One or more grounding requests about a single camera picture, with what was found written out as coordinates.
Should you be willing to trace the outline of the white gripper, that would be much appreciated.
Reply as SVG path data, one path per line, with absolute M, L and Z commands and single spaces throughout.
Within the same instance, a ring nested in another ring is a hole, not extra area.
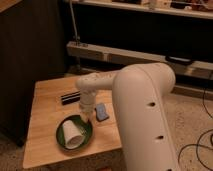
M 92 118 L 95 101 L 96 94 L 94 92 L 83 92 L 80 95 L 79 106 L 82 111 L 80 117 L 84 123 L 87 123 Z

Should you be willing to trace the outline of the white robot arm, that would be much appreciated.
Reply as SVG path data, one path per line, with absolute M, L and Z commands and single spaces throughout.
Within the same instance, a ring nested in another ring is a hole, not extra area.
M 84 75 L 76 81 L 81 118 L 90 118 L 98 90 L 110 90 L 127 171 L 180 171 L 162 103 L 174 85 L 164 63 Z

